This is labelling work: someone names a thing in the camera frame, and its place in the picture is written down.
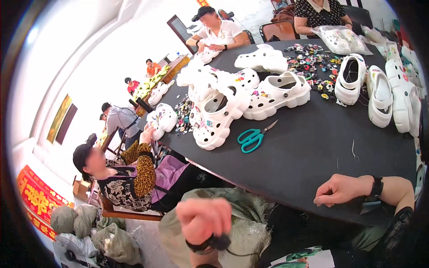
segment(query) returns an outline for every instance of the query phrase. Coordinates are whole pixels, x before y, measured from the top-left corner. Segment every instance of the hand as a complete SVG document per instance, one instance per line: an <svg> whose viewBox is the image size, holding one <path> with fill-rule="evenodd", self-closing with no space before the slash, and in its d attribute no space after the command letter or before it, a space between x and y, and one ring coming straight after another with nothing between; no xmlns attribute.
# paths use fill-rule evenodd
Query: hand
<svg viewBox="0 0 429 268"><path fill-rule="evenodd" d="M198 42L198 52L199 53L202 53L203 51L204 51L204 48L205 47L208 47L208 45L206 45L205 43L203 43L203 42Z"/></svg>
<svg viewBox="0 0 429 268"><path fill-rule="evenodd" d="M334 174L327 182L322 184L316 192L313 203L332 207L334 204L342 204L358 196L366 196L371 193L372 176L362 176L359 178Z"/></svg>
<svg viewBox="0 0 429 268"><path fill-rule="evenodd" d="M201 245L212 234L221 236L231 231L231 205L223 198L179 202L176 216L183 236L193 245Z"/></svg>
<svg viewBox="0 0 429 268"><path fill-rule="evenodd" d="M222 51L225 49L225 45L213 45L213 44L211 44L208 48L210 50L214 50L214 51Z"/></svg>
<svg viewBox="0 0 429 268"><path fill-rule="evenodd" d="M149 126L146 124L145 130L140 134L140 143L150 144L152 140L152 135L155 132L155 128L153 126Z"/></svg>

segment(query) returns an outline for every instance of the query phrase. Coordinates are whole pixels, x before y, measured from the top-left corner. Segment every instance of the black cap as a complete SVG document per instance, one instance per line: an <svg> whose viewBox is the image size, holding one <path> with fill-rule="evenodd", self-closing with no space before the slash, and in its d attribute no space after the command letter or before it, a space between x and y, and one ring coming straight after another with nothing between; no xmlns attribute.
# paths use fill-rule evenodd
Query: black cap
<svg viewBox="0 0 429 268"><path fill-rule="evenodd" d="M101 105L101 111L104 113L110 107L110 103L105 102Z"/></svg>
<svg viewBox="0 0 429 268"><path fill-rule="evenodd" d="M96 140L97 135L92 133L89 135L86 143L76 147L76 150L73 153L73 164L75 164L75 167L79 170L80 173L82 173L82 175L88 175L83 171L83 167L86 165L85 162L86 158L88 157L89 150L91 150L91 148L94 146Z"/></svg>
<svg viewBox="0 0 429 268"><path fill-rule="evenodd" d="M216 10L214 8L212 8L211 6L200 7L198 9L198 13L192 18L192 21L196 22L197 20L199 20L200 17L204 16L205 14L207 14L209 12L216 12Z"/></svg>

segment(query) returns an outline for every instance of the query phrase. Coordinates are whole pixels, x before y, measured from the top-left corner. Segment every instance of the leopard print sleeve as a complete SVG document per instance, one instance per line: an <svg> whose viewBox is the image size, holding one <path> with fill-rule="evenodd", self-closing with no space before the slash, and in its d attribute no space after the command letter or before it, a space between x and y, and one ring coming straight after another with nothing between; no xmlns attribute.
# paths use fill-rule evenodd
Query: leopard print sleeve
<svg viewBox="0 0 429 268"><path fill-rule="evenodd" d="M150 152L151 147L146 143L139 145L140 152ZM138 158L137 177L134 179L134 192L137 197L143 197L150 193L155 186L155 169L152 159L143 155Z"/></svg>
<svg viewBox="0 0 429 268"><path fill-rule="evenodd" d="M139 141L135 141L130 148L121 153L121 157L125 160L126 165L131 165L139 157Z"/></svg>

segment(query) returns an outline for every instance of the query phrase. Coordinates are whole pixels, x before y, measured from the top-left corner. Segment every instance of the white shirt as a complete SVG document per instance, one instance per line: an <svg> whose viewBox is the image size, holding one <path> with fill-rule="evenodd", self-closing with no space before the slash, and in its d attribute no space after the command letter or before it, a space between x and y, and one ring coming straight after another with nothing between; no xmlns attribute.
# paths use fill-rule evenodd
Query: white shirt
<svg viewBox="0 0 429 268"><path fill-rule="evenodd" d="M242 32L241 28L233 21L219 22L221 23L219 36L215 35L214 32L206 26L203 26L196 34L205 39L207 45L229 45L235 43L234 37Z"/></svg>
<svg viewBox="0 0 429 268"><path fill-rule="evenodd" d="M136 114L134 109L112 106L106 120L107 134L112 135L117 127L126 129L136 118L136 123L125 131L127 138L132 138L139 131L137 124L140 121L140 117Z"/></svg>

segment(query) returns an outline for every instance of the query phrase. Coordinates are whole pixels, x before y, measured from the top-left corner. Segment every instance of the black table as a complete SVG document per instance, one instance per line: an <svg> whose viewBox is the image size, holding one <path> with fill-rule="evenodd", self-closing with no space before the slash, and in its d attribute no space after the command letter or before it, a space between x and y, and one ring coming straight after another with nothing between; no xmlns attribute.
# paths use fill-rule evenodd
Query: black table
<svg viewBox="0 0 429 268"><path fill-rule="evenodd" d="M295 43L321 45L328 50L320 39L279 41L270 45L282 51ZM384 70L383 57L374 46L368 47L374 55L363 56L365 63ZM234 67L237 56L256 49L256 45L249 45L221 52L209 65L223 71L237 72L239 69ZM295 55L294 52L283 54ZM323 80L328 80L332 74L322 72L320 68L317 71ZM266 75L261 73L261 80ZM161 102L174 108L187 90L188 87L174 84ZM276 126L267 132L257 150L249 154L241 152L236 140L240 133L250 128L264 128L276 119L279 119ZM386 226L393 218L391 208L379 208L359 215L353 203L332 208L317 207L313 204L317 188L335 173L354 177L395 175L411 180L414 187L416 184L413 139L398 133L393 118L384 129L375 126L368 118L368 107L359 102L345 108L311 91L311 101L302 106L292 109L283 107L263 121L242 117L234 120L230 129L225 143L212 151L199 148L192 133L177 138L177 132L172 131L165 133L160 141L252 193L321 216L365 225ZM352 154L353 141L353 151L359 159Z"/></svg>

